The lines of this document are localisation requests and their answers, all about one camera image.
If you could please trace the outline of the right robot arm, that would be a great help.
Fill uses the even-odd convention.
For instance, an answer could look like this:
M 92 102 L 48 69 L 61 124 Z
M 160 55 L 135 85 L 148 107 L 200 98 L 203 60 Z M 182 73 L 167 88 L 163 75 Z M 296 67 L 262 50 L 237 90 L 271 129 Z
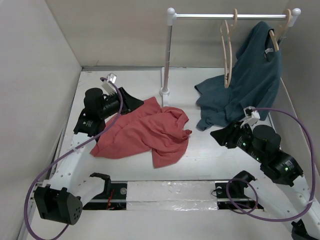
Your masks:
M 242 170 L 226 184 L 225 191 L 232 205 L 240 213 L 254 216 L 232 199 L 246 195 L 253 198 L 273 215 L 265 221 L 282 223 L 294 240 L 318 240 L 320 238 L 320 204 L 315 198 L 315 185 L 308 186 L 298 162 L 280 149 L 281 137 L 268 125 L 251 128 L 249 124 L 233 121 L 227 127 L 212 131 L 216 142 L 228 149 L 239 148 L 259 163 L 263 174 L 288 198 L 269 193 L 257 177 Z

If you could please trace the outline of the red t shirt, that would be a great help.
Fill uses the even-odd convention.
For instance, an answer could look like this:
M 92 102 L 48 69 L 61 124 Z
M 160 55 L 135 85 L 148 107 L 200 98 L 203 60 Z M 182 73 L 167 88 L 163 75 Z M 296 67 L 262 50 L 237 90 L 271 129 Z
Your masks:
M 192 131 L 185 129 L 186 113 L 176 107 L 161 107 L 155 97 L 119 118 L 111 117 L 110 127 L 90 151 L 96 158 L 122 159 L 151 151 L 153 167 L 176 164 L 185 154 Z

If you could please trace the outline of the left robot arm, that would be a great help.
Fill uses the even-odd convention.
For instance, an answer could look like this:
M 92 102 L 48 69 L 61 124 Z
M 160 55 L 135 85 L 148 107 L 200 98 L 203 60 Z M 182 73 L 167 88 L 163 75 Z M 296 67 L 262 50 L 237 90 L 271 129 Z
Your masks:
M 111 194 L 110 176 L 88 168 L 90 152 L 110 126 L 105 123 L 108 117 L 128 114 L 144 104 L 122 87 L 118 90 L 105 94 L 100 88 L 90 88 L 85 92 L 84 108 L 73 130 L 72 142 L 77 146 L 61 160 L 48 183 L 34 192 L 42 219 L 74 225 L 95 196 L 104 199 Z

